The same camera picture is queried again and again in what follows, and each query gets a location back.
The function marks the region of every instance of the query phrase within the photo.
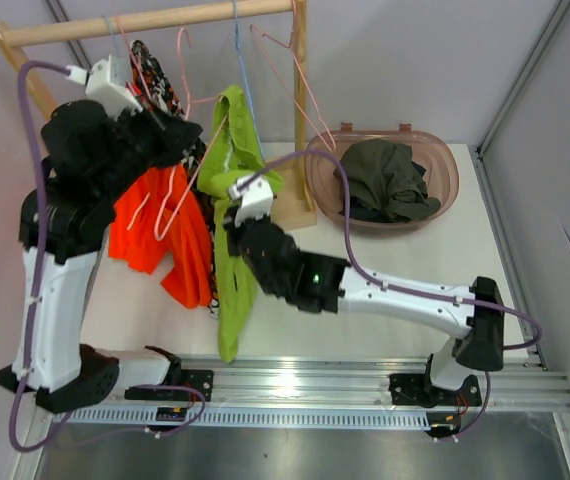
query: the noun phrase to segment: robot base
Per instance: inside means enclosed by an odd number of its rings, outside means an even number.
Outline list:
[[[482,405],[481,391],[476,375],[465,379],[459,390],[443,390],[431,385],[432,356],[427,361],[425,373],[395,373],[389,376],[392,403],[403,407],[457,407],[457,397],[462,397],[470,407]]]

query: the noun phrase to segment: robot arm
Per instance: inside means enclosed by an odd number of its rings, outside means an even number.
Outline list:
[[[479,299],[502,303],[496,283],[479,277],[472,287],[421,283],[369,270],[384,284],[449,295],[454,304],[383,290],[363,278],[344,259],[304,252],[294,239],[271,222],[272,190],[263,178],[250,177],[230,188],[240,205],[227,212],[229,252],[242,256],[262,290],[284,298],[298,309],[320,313],[368,312],[419,323],[450,336],[428,361],[427,389],[458,392],[474,371],[503,368],[503,314],[463,303]]]
[[[49,152],[42,163],[48,229],[41,293],[29,296],[38,238],[33,191],[23,202],[19,230],[27,275],[21,342],[12,365],[0,370],[0,385],[12,391],[27,375],[37,405],[53,413],[100,403],[114,389],[175,385],[180,377],[180,360],[159,349],[105,352],[79,343],[88,281],[115,219],[115,202],[150,167],[176,165],[202,132],[197,124],[141,104],[126,88],[127,60],[110,56],[91,72],[71,71],[88,99],[58,107],[41,131]],[[36,315],[28,330],[33,302]],[[27,345],[31,367],[24,372]]]

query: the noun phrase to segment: clothes rack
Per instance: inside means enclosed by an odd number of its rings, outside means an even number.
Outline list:
[[[306,91],[303,75],[307,74],[307,0],[241,0],[238,2],[239,17],[255,17],[294,11],[296,2],[296,22],[294,31],[294,52],[301,72],[294,67],[294,95],[305,110]],[[234,18],[232,2],[210,3],[188,7],[169,8],[119,16],[123,31],[141,32],[161,28],[210,23]],[[107,17],[116,29],[116,19]],[[24,28],[10,28],[0,22],[0,52],[14,71],[29,60],[22,47],[48,43],[81,40],[108,36],[109,27],[103,17],[85,20],[72,20],[47,25]],[[58,103],[36,71],[28,76],[28,91],[45,119],[49,119]],[[306,124],[304,115],[294,109],[295,146],[302,150],[306,145]],[[285,180],[285,191],[279,194],[274,217],[285,229],[301,228],[316,224],[316,207],[305,181],[304,159],[284,165],[280,171]]]

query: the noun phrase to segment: wooden base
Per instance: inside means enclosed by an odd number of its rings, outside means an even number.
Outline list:
[[[316,204],[307,189],[299,162],[288,162],[276,168],[283,178],[283,188],[272,206],[272,219],[283,230],[316,225]]]

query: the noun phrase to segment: black bracket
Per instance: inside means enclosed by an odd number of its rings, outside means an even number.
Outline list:
[[[430,357],[425,373],[393,373],[389,376],[389,391],[394,405],[422,408],[457,407],[459,397],[470,407],[482,405],[476,375],[467,377],[459,390],[443,390],[434,387],[430,382],[431,360]]]
[[[212,390],[214,388],[214,372],[212,370],[183,370],[180,357],[158,347],[146,346],[145,348],[164,355],[170,361],[170,367],[161,385],[191,387],[201,392],[205,400],[208,402],[212,401]],[[189,402],[193,400],[193,397],[189,392],[181,390],[132,387],[125,390],[125,400]]]

